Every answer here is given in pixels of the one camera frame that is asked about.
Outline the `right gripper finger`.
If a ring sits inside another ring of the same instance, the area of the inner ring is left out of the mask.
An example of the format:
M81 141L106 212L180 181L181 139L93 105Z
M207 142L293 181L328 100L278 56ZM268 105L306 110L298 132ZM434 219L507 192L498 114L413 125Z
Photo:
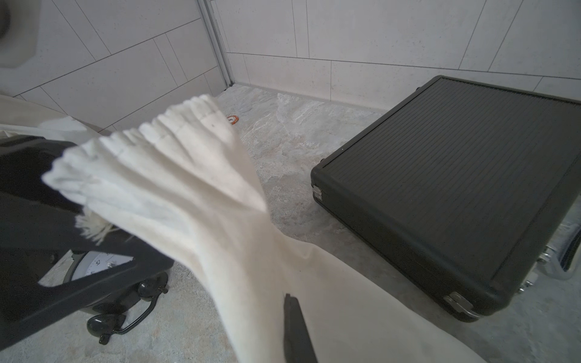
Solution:
M300 302L287 293L284 297L284 357L287 363L317 363Z

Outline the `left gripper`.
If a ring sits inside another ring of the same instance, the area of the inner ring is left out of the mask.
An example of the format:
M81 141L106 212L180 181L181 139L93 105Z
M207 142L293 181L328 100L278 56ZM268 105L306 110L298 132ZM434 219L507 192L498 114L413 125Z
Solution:
M174 262L113 229L103 242L77 227L81 207L42 181L70 142L40 136L1 141L1 347L7 349L78 311L103 345L131 331L126 314L167 292Z

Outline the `white cloth soil bag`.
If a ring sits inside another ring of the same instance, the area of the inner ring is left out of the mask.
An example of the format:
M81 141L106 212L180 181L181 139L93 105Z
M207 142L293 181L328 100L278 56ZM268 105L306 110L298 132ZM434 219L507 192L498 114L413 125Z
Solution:
M68 148L42 180L186 266L240 362L286 362L284 297L318 362L479 362L476 352L322 248L273 223L235 129L208 95Z

